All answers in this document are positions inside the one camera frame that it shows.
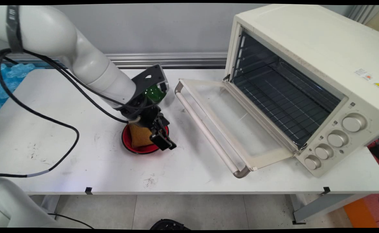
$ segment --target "white robotic arm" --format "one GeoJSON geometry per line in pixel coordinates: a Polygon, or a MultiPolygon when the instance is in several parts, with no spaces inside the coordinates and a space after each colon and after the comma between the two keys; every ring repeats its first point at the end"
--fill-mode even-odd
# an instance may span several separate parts
{"type": "MultiPolygon", "coordinates": [[[[0,6],[0,40],[7,41],[7,6],[0,6]]],[[[24,49],[57,57],[84,84],[94,91],[128,102],[135,83],[96,49],[59,10],[51,6],[19,6],[19,22],[24,49]]],[[[103,99],[112,108],[120,105],[103,99]]]]}
{"type": "Polygon", "coordinates": [[[152,132],[150,140],[161,150],[176,147],[166,133],[165,126],[169,121],[157,106],[169,89],[160,65],[130,79],[96,49],[67,16],[51,6],[0,6],[0,40],[7,41],[10,46],[18,41],[30,52],[57,57],[90,89],[126,103],[121,106],[102,98],[134,124],[149,128],[152,132]],[[9,37],[9,21],[18,22],[20,38],[17,38],[19,35],[9,37]]]}

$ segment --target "table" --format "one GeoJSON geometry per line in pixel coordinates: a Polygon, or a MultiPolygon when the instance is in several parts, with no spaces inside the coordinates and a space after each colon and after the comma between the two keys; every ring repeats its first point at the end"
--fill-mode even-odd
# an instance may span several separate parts
{"type": "MultiPolygon", "coordinates": [[[[134,77],[142,70],[123,72],[134,77]]],[[[177,148],[149,155],[127,151],[121,143],[125,124],[100,112],[60,73],[48,69],[30,72],[14,94],[36,111],[76,127],[80,140],[53,171],[10,180],[27,194],[86,194],[86,187],[92,188],[92,194],[294,194],[295,210],[301,214],[295,215],[297,222],[379,193],[379,166],[367,148],[349,155],[320,178],[312,176],[296,158],[235,178],[173,92],[179,78],[220,81],[224,70],[164,72],[170,91],[159,106],[170,121],[170,138],[177,148]],[[324,187],[330,192],[322,200],[306,205],[300,197],[304,193],[323,193],[324,187]]],[[[123,118],[102,99],[86,93],[108,112],[123,118]]],[[[195,101],[189,95],[185,97],[201,119],[208,121],[195,101]]],[[[0,173],[44,171],[66,153],[74,140],[72,130],[41,119],[9,99],[0,110],[0,173]]],[[[242,168],[241,160],[233,158],[242,168]]]]}

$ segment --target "red bowl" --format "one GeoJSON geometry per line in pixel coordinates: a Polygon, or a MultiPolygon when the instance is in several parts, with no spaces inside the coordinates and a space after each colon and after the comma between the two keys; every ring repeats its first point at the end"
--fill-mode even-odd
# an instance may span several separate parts
{"type": "MultiPolygon", "coordinates": [[[[169,128],[165,126],[165,129],[167,135],[169,135],[169,128]]],[[[122,143],[128,151],[139,155],[146,155],[159,150],[159,147],[157,147],[155,144],[133,148],[132,136],[130,135],[130,128],[128,124],[125,126],[122,132],[122,143]]]]}

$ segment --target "knob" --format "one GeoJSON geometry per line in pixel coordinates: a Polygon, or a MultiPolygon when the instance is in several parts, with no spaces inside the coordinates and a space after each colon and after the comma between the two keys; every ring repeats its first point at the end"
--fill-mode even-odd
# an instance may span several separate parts
{"type": "Polygon", "coordinates": [[[305,164],[306,167],[309,168],[310,170],[314,170],[316,168],[320,168],[321,163],[318,158],[314,155],[309,155],[307,158],[305,158],[305,164]]]}
{"type": "Polygon", "coordinates": [[[328,136],[327,141],[335,147],[341,147],[348,143],[348,136],[339,130],[333,130],[328,136]]]}
{"type": "Polygon", "coordinates": [[[333,149],[326,144],[320,144],[316,147],[315,154],[321,159],[328,159],[333,156],[333,149]]]}
{"type": "Polygon", "coordinates": [[[358,132],[366,127],[366,120],[363,116],[351,113],[342,121],[342,126],[351,132],[358,132]]]}

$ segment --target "yellow sponge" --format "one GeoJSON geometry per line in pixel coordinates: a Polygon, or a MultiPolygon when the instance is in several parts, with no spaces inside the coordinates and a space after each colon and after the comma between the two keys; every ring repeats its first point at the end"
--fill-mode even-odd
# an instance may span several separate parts
{"type": "Polygon", "coordinates": [[[130,135],[132,136],[132,148],[153,144],[153,142],[149,139],[152,132],[148,128],[139,127],[135,124],[130,124],[129,128],[130,135]]]}

